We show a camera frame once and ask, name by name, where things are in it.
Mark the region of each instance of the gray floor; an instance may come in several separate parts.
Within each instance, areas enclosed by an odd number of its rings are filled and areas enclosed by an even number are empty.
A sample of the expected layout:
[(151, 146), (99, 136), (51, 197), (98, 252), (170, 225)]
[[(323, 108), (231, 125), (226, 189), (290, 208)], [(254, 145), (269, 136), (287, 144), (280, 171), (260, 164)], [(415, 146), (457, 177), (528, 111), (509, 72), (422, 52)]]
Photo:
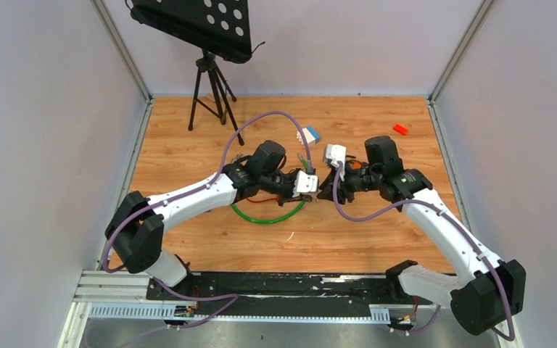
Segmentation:
[[(418, 311), (424, 324), (431, 310)], [(113, 348), (153, 328), (165, 326), (156, 320), (92, 319), (87, 324), (88, 347)], [(177, 332), (161, 330), (127, 347), (220, 347), (220, 348), (298, 348), (298, 347), (499, 347), (493, 333), (471, 336), (443, 310), (426, 332), (401, 337), (384, 326), (370, 324), (301, 324), (211, 322)]]

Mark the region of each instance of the tripod leg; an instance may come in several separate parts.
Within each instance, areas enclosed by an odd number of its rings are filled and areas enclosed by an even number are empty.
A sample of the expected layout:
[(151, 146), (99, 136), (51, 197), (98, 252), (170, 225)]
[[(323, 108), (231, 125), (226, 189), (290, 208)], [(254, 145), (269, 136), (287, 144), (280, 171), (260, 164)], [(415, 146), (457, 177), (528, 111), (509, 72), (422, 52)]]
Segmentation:
[(213, 88), (213, 94), (215, 96), (215, 103), (217, 104), (219, 120), (221, 121), (221, 125), (224, 125), (226, 119), (225, 114), (223, 114), (223, 107), (221, 106), (219, 93), (217, 91), (217, 76), (214, 70), (208, 70), (208, 78), (210, 79), (210, 86)]
[[(229, 114), (229, 119), (231, 120), (231, 124), (233, 125), (234, 130), (237, 131), (238, 124), (236, 124), (236, 120), (234, 119), (234, 114), (231, 111), (231, 107), (229, 107), (229, 102), (227, 101), (227, 95), (225, 94), (225, 91), (223, 90), (223, 87), (221, 86), (220, 83), (217, 83), (217, 86), (219, 88), (221, 96), (223, 97), (223, 102), (225, 103), (225, 108), (227, 109), (227, 113)], [(242, 139), (240, 133), (238, 133), (238, 142), (240, 143), (240, 145), (244, 145), (244, 140)]]
[(191, 118), (189, 119), (189, 130), (193, 130), (193, 118), (195, 117), (195, 107), (197, 106), (197, 94), (199, 93), (199, 80), (202, 78), (202, 71), (197, 69), (197, 79), (195, 80), (195, 92), (193, 92), (193, 105), (191, 105)]
[(220, 71), (219, 67), (217, 67), (217, 73), (219, 74), (220, 79), (223, 81), (223, 85), (225, 85), (225, 88), (227, 89), (227, 92), (230, 93), (231, 100), (233, 102), (235, 102), (236, 101), (236, 96), (234, 96), (234, 93), (231, 91), (231, 88), (229, 88), (229, 85), (227, 84), (227, 80), (223, 76), (223, 73)]

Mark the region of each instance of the wood grain surface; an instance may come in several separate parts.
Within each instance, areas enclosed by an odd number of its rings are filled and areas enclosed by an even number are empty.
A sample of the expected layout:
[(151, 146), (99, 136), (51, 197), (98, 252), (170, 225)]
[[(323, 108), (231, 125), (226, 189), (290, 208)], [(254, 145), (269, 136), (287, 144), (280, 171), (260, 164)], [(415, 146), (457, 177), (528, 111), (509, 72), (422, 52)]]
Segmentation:
[[(458, 216), (426, 102), (421, 97), (240, 97), (233, 103), (241, 125), (262, 112), (281, 110), (304, 127), (312, 125), (321, 142), (311, 148), (313, 164), (322, 181), (329, 169), (322, 162), (325, 145), (342, 144), (347, 153), (365, 160), (364, 141), (390, 135), (406, 168), (417, 168), (434, 184)], [(191, 98), (158, 98), (152, 110), (131, 190), (160, 194), (196, 183), (214, 173), (233, 129), (221, 125), (198, 105), (194, 130), (187, 131)], [(392, 130), (395, 123), (409, 129), (407, 136)], [(289, 171), (301, 167), (296, 128), (285, 117), (266, 117), (243, 131), (245, 146), (233, 142), (228, 160), (252, 154), (267, 139), (283, 145)], [(262, 193), (256, 199), (268, 198)], [(275, 218), (297, 203), (237, 205), (255, 218)], [(376, 192), (355, 195), (344, 210), (362, 217), (387, 206)], [(188, 220), (163, 239), (163, 247), (191, 262), (192, 270), (383, 272), (406, 259), (432, 270), (453, 271), (447, 260), (415, 223), (393, 210), (366, 223), (341, 217), (332, 202), (313, 200), (295, 216), (274, 225), (258, 225), (221, 207)], [(120, 264), (114, 254), (111, 266)]]

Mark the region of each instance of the robotic arm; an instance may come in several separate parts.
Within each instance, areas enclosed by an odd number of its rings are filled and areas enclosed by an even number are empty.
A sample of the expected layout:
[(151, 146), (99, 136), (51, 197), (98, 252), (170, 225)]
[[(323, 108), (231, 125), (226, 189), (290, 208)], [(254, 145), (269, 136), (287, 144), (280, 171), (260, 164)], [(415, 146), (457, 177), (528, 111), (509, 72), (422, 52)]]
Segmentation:
[[(194, 216), (256, 195), (259, 190), (278, 195), (278, 203), (307, 201), (309, 193), (317, 192), (318, 178), (301, 169), (287, 174), (280, 171), (285, 161), (285, 148), (274, 141), (266, 141), (246, 156), (225, 165), (217, 180), (208, 184), (210, 177), (166, 194), (144, 198), (138, 191), (125, 197), (105, 236), (110, 238), (115, 229), (130, 215), (158, 202), (158, 207), (139, 215), (116, 236), (114, 250), (129, 273), (146, 272), (172, 287), (188, 274), (184, 263), (175, 255), (162, 250), (163, 234)], [(194, 194), (169, 202), (170, 197), (206, 185)]]
[[(404, 204), (397, 209), (426, 232), (456, 273), (436, 273), (407, 260), (387, 270), (390, 292), (397, 297), (405, 294), (423, 297), (451, 308), (462, 327), (470, 334), (478, 335), (506, 318), (500, 296), (502, 290), (485, 264), (487, 259), (503, 284), (511, 314), (521, 312), (526, 271), (519, 262), (504, 262), (478, 241), (447, 209), (419, 170), (404, 169), (396, 144), (389, 136), (371, 138), (364, 145), (368, 163), (348, 157), (343, 146), (330, 144), (326, 147), (324, 162), (332, 171), (321, 184), (318, 198), (333, 200), (332, 178), (340, 175), (336, 188), (340, 204), (352, 202), (355, 192), (372, 190), (392, 203), (403, 200), (407, 200), (406, 203), (409, 200), (411, 203), (423, 202), (426, 205)], [(472, 245), (476, 245), (479, 251), (475, 252)]]

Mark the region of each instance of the blue and white object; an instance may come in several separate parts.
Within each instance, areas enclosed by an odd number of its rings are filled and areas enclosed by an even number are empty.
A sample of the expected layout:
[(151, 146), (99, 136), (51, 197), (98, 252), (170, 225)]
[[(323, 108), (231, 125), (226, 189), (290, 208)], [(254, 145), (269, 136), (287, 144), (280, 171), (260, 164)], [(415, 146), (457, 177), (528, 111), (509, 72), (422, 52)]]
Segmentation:
[[(308, 146), (315, 145), (321, 140), (319, 133), (317, 133), (311, 125), (307, 125), (306, 128), (302, 130), (304, 131), (304, 137), (306, 140), (306, 144), (308, 144)], [(302, 140), (302, 136), (300, 135), (300, 132), (296, 133), (296, 138), (302, 145), (304, 145), (304, 141)]]

